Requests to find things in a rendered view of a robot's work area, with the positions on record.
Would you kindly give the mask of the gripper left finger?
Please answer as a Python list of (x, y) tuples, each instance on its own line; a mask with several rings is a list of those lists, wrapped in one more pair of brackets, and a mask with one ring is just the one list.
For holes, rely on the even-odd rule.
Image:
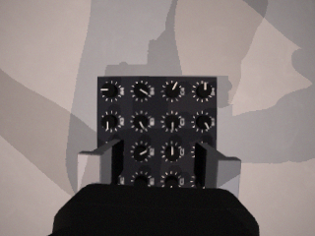
[(124, 140), (77, 153), (77, 193), (89, 184), (115, 183), (123, 171)]

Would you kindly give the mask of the black square knob box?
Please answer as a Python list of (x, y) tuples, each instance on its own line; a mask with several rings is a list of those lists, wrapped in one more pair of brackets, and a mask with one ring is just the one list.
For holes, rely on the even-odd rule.
[(124, 161), (112, 185), (202, 188), (195, 143), (217, 149), (217, 77), (97, 77), (97, 147), (113, 139)]

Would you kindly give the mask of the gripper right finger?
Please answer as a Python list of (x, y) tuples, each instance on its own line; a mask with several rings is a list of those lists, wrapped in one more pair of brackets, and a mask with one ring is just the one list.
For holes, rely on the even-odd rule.
[(224, 189), (239, 194), (241, 160), (225, 156), (206, 143), (195, 143), (194, 174), (206, 188)]

